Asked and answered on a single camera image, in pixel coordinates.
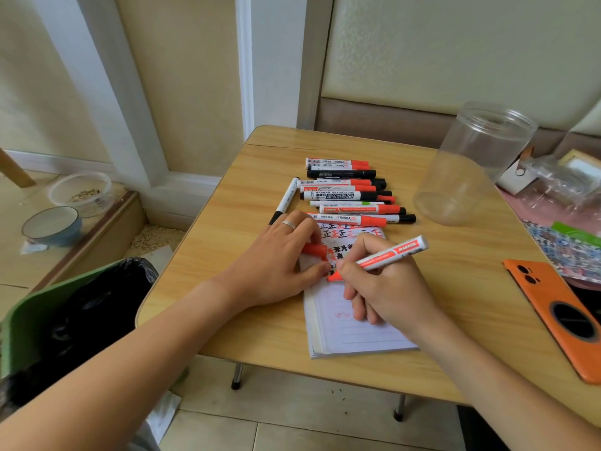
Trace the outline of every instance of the wooden table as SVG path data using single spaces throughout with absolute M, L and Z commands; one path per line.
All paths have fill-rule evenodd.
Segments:
M 369 160 L 400 204 L 413 212 L 412 196 L 435 153 L 412 145 L 292 128 L 255 129 L 146 298 L 139 323 L 223 270 L 249 247 L 273 215 L 291 178 L 306 175 L 306 157 Z M 417 213 L 414 225 L 388 225 L 387 238 L 402 242 L 424 234 L 431 248 L 415 259 L 443 309 L 492 353 L 601 426 L 601 386 L 588 386 L 578 378 L 501 264 L 506 258 L 546 258 L 492 188 L 468 226 L 441 226 Z M 298 197 L 292 209 L 309 211 Z M 440 367 L 420 351 L 311 360 L 301 296 L 244 312 L 215 334 L 200 353 L 466 403 Z

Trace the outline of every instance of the person's left hand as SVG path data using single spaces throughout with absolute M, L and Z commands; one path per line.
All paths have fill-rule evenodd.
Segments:
M 289 221 L 293 230 L 283 221 Z M 243 308 L 275 303 L 315 285 L 330 271 L 320 262 L 296 272 L 296 261 L 306 242 L 321 242 L 321 230 L 306 213 L 294 210 L 282 214 L 267 226 L 253 244 L 226 270 L 212 280 L 227 289 Z

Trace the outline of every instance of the orange phone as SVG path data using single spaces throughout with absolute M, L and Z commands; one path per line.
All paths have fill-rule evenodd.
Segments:
M 522 260 L 503 265 L 584 383 L 601 384 L 601 327 L 553 266 Z

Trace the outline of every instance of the silver ring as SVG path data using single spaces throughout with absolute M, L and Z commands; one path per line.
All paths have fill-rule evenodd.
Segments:
M 282 221 L 282 225 L 288 225 L 289 227 L 292 228 L 293 231 L 296 229 L 296 225 L 288 220 Z

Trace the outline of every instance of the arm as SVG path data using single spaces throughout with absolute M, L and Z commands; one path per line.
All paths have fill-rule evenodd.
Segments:
M 296 224 L 295 231 L 281 222 Z M 201 283 L 135 331 L 81 365 L 0 424 L 10 450 L 123 448 L 161 395 L 224 323 L 254 305 L 301 292 L 328 263 L 295 272 L 305 242 L 320 242 L 302 212 L 282 215 L 226 271 Z
M 356 319 L 381 316 L 428 353 L 513 451 L 601 449 L 601 431 L 470 339 L 437 306 L 412 258 L 379 275 L 354 261 L 394 243 L 365 235 L 338 265 Z

